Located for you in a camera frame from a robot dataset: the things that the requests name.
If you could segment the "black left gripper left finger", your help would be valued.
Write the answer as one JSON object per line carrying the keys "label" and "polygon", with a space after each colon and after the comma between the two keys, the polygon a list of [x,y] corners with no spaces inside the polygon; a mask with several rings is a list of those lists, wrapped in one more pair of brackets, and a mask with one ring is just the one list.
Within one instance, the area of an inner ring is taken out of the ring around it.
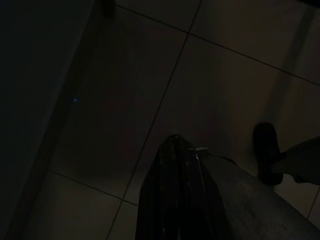
{"label": "black left gripper left finger", "polygon": [[177,240],[179,206],[174,136],[159,146],[142,183],[136,222],[137,240]]}

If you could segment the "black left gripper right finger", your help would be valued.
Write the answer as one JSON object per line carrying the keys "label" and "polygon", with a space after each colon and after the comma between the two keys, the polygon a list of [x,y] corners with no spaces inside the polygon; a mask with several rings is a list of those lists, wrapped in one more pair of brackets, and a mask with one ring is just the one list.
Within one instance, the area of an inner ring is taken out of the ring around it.
{"label": "black left gripper right finger", "polygon": [[216,182],[205,168],[195,147],[178,140],[182,240],[228,240],[229,222]]}

